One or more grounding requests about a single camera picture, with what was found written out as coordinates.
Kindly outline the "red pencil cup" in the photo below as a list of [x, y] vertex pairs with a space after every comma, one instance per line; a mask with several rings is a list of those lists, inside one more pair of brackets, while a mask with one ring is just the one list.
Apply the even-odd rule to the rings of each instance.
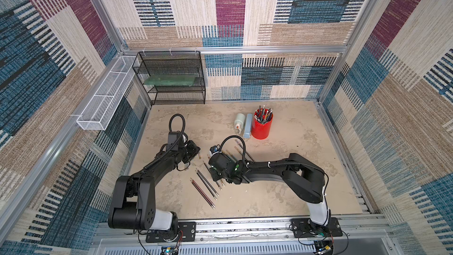
[[252, 136], [259, 140], [268, 138], [268, 136], [270, 134], [272, 122], [273, 122], [273, 119], [271, 122], [262, 125], [254, 119], [253, 123], [252, 123], [252, 128], [251, 128]]

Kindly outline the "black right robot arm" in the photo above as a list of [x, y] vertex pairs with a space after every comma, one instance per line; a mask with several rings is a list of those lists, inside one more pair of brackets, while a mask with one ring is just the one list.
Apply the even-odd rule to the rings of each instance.
[[253, 162], [246, 159], [244, 148], [240, 160], [223, 153], [223, 146], [230, 139], [237, 139], [243, 145], [243, 138], [231, 135], [219, 145], [210, 148], [209, 171], [214, 181], [225, 179], [230, 184], [249, 184], [257, 181], [277, 181], [285, 183], [301, 200], [307, 203], [310, 224], [326, 227], [331, 212], [326, 200], [329, 176], [323, 169], [298, 153], [291, 153], [278, 161]]

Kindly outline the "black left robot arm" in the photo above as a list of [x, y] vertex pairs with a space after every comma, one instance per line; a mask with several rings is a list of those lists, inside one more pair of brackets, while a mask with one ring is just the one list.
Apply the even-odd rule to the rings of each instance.
[[132, 175], [117, 179], [110, 204], [108, 226], [111, 229], [165, 231], [176, 233], [178, 219], [174, 212], [156, 207], [155, 187], [164, 176], [184, 164], [186, 170], [200, 147], [185, 133], [186, 122], [177, 113], [170, 118], [168, 141], [153, 161]]

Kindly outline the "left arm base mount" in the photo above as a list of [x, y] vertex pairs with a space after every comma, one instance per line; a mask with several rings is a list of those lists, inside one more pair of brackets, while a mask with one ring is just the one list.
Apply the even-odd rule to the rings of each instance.
[[194, 242], [197, 224], [194, 221], [179, 221], [169, 230], [150, 230], [146, 234], [146, 243]]

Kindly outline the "pencils in red cup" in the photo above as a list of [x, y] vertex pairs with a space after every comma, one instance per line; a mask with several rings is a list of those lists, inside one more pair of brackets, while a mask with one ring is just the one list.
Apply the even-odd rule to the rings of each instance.
[[254, 119], [264, 125], [272, 121], [273, 110], [272, 108], [266, 108], [265, 106], [259, 106], [254, 113]]

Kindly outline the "bundle of capped pencils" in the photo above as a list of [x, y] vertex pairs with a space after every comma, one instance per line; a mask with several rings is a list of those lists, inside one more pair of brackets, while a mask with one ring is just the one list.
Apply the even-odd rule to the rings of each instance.
[[[244, 150], [243, 144], [242, 144], [238, 139], [236, 139], [235, 142], [236, 142], [237, 147], [238, 147], [237, 151], [238, 151], [240, 154], [242, 154], [242, 152], [243, 152], [243, 150]], [[246, 156], [246, 158], [247, 158], [248, 160], [250, 160], [251, 162], [255, 162], [255, 159], [251, 156], [250, 153], [248, 153], [247, 150], [245, 150], [245, 156]]]

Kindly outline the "green board on shelf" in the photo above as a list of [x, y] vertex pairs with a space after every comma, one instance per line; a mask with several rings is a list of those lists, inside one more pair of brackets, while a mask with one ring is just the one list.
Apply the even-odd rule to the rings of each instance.
[[197, 76], [195, 75], [151, 75], [145, 81], [144, 85], [149, 86], [192, 86], [195, 84]]

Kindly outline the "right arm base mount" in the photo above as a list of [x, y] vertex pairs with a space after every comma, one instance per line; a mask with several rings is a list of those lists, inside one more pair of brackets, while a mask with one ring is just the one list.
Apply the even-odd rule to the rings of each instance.
[[343, 231], [336, 217], [331, 217], [327, 225], [312, 223], [310, 218], [293, 218], [290, 220], [289, 230], [295, 238], [342, 237]]

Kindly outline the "light blue eraser box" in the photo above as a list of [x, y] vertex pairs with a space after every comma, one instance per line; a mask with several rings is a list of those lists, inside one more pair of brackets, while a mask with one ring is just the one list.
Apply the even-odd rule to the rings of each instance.
[[245, 125], [244, 125], [244, 132], [243, 132], [244, 139], [251, 138], [251, 128], [252, 128], [253, 120], [254, 120], [254, 115], [252, 113], [248, 113], [245, 118]]

